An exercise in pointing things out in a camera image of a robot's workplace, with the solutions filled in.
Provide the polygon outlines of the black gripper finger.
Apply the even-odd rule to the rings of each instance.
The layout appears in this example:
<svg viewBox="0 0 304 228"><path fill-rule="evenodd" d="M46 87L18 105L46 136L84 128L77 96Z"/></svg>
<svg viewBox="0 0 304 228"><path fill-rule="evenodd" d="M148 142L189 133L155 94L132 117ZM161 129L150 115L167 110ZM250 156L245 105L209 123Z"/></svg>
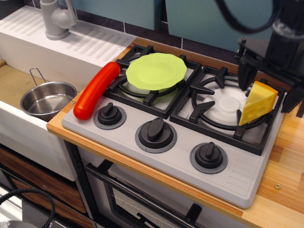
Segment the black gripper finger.
<svg viewBox="0 0 304 228"><path fill-rule="evenodd" d="M282 81L291 88L283 101L281 112L289 113L304 98L304 69L299 69L294 75L288 74L284 76Z"/></svg>
<svg viewBox="0 0 304 228"><path fill-rule="evenodd" d="M238 63L238 84L241 90L245 91L252 84L257 70L245 57L241 57Z"/></svg>

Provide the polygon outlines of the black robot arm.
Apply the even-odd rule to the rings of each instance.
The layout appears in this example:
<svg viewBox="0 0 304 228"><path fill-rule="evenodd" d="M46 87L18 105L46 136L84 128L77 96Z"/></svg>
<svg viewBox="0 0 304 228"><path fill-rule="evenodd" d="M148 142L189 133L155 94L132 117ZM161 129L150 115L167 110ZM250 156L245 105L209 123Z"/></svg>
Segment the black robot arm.
<svg viewBox="0 0 304 228"><path fill-rule="evenodd" d="M288 113L304 98L304 2L284 0L272 29L269 40L239 39L238 82L246 90L261 71L286 83L282 112Z"/></svg>

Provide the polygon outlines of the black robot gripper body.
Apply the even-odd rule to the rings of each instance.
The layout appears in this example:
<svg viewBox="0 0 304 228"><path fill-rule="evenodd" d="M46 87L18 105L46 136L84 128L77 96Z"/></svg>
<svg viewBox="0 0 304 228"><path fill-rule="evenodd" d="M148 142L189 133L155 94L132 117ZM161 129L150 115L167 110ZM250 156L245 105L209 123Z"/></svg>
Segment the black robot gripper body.
<svg viewBox="0 0 304 228"><path fill-rule="evenodd" d="M304 42L280 37L270 39L241 37L238 44L268 67L279 67L288 71L304 70Z"/></svg>

